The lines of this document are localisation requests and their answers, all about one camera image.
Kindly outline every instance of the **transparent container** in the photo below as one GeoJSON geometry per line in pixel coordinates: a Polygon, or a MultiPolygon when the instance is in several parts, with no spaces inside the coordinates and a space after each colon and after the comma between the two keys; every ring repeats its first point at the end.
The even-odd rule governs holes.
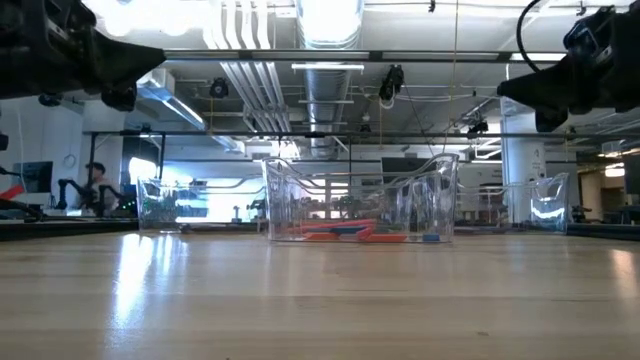
{"type": "Polygon", "coordinates": [[[206,186],[138,179],[137,190],[140,230],[180,231],[187,224],[252,229],[266,218],[262,175],[211,179],[206,186]]]}
{"type": "Polygon", "coordinates": [[[279,158],[264,159],[262,168],[270,240],[452,240],[458,155],[437,155],[406,173],[305,174],[279,158]]]}
{"type": "Polygon", "coordinates": [[[529,183],[459,185],[456,231],[566,233],[569,174],[529,183]]]}

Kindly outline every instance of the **wooden tabletop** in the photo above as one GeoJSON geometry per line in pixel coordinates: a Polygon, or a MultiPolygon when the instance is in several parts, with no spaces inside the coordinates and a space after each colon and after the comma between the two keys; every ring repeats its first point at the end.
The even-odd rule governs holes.
{"type": "Polygon", "coordinates": [[[640,359],[640,243],[0,243],[0,359],[640,359]]]}

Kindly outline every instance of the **lab workstation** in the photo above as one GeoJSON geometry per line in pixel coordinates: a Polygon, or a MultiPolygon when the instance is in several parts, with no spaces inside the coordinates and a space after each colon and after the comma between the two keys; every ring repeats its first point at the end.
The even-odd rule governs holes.
{"type": "Polygon", "coordinates": [[[0,358],[640,358],[640,1],[0,15],[0,358]]]}

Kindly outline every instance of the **silver duct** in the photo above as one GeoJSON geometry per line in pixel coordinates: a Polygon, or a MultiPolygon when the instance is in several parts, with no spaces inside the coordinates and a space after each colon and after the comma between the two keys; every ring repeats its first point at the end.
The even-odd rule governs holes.
{"type": "MultiPolygon", "coordinates": [[[[364,0],[332,0],[326,4],[317,0],[296,0],[296,11],[301,48],[352,50],[358,47],[364,0]],[[340,26],[345,27],[344,32],[335,31],[335,27],[340,26]],[[327,30],[327,35],[323,35],[322,28],[327,30]]],[[[334,123],[342,118],[344,105],[314,102],[345,100],[351,80],[350,72],[305,70],[304,78],[309,100],[307,110],[311,131],[334,131],[334,123]]],[[[333,156],[334,147],[335,142],[332,138],[311,139],[311,155],[314,158],[333,156]]]]}
{"type": "MultiPolygon", "coordinates": [[[[162,102],[198,130],[207,128],[204,120],[175,93],[175,78],[167,69],[155,69],[138,80],[138,96],[162,102]]],[[[226,151],[238,152],[238,144],[228,136],[212,136],[226,151]]]]}

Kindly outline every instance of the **ceiling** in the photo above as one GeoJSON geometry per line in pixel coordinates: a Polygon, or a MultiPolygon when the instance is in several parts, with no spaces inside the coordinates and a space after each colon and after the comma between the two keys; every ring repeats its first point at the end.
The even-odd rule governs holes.
{"type": "MultiPolygon", "coordinates": [[[[90,7],[95,6],[97,0],[85,0],[90,7]]],[[[457,34],[457,50],[468,51],[516,51],[515,28],[517,14],[526,6],[528,0],[460,0],[460,11],[457,34]]],[[[626,11],[631,0],[587,0],[584,4],[590,12],[599,6],[616,5],[619,11],[626,11]]],[[[157,6],[157,1],[149,6],[157,6]]],[[[147,28],[132,30],[122,37],[113,37],[132,43],[162,47],[165,49],[206,49],[202,39],[202,29],[198,22],[207,22],[206,14],[198,14],[198,7],[206,1],[178,1],[181,7],[192,11],[187,13],[193,17],[193,28],[182,36],[169,36],[160,29],[147,28]]],[[[366,50],[446,50],[453,51],[456,34],[455,0],[438,0],[434,13],[426,11],[429,1],[394,1],[394,0],[366,0],[362,22],[360,48],[366,50]]],[[[549,13],[567,12],[567,15],[541,15],[532,21],[524,31],[525,46],[530,52],[563,51],[562,39],[566,32],[579,19],[580,1],[543,0],[549,13]]],[[[268,18],[268,33],[272,46],[277,49],[297,48],[296,19],[281,16],[291,13],[294,9],[293,1],[268,1],[270,13],[268,18]]],[[[238,34],[240,34],[241,15],[238,14],[238,34]]],[[[104,30],[104,22],[99,27],[104,30]]],[[[486,97],[494,96],[495,87],[505,79],[505,65],[501,64],[402,64],[406,84],[402,95],[416,98],[413,106],[410,101],[396,101],[391,110],[379,111],[377,101],[370,101],[363,96],[365,93],[377,93],[382,78],[390,64],[365,63],[362,74],[353,72],[351,91],[348,99],[353,99],[353,105],[346,105],[340,130],[359,129],[362,117],[368,113],[371,125],[383,131],[416,131],[420,128],[429,132],[443,131],[447,128],[450,118],[458,118],[461,114],[484,101],[486,97]],[[453,95],[467,95],[466,98],[442,102],[425,101],[425,96],[448,96],[449,85],[452,81],[455,87],[453,95]]],[[[170,69],[178,80],[178,89],[184,94],[190,105],[197,111],[203,112],[240,112],[243,102],[237,92],[231,88],[228,98],[213,100],[208,95],[210,81],[216,77],[225,77],[225,73],[216,62],[180,62],[164,65],[170,69]]],[[[280,83],[289,107],[304,108],[298,103],[306,98],[304,92],[303,74],[294,72],[291,63],[276,63],[280,83]]],[[[529,73],[526,65],[511,65],[510,76],[529,73]]],[[[154,127],[170,127],[175,121],[172,113],[157,110],[156,120],[165,124],[155,124],[154,127]]],[[[612,111],[594,111],[586,116],[573,117],[567,122],[575,126],[579,132],[612,131],[612,126],[620,126],[640,118],[640,112],[632,112],[622,116],[610,116],[612,111]]],[[[499,111],[494,110],[486,114],[488,120],[499,121],[499,111]]],[[[215,117],[211,119],[217,129],[246,130],[239,119],[215,117]]],[[[307,130],[308,125],[295,125],[293,130],[307,130]]]]}

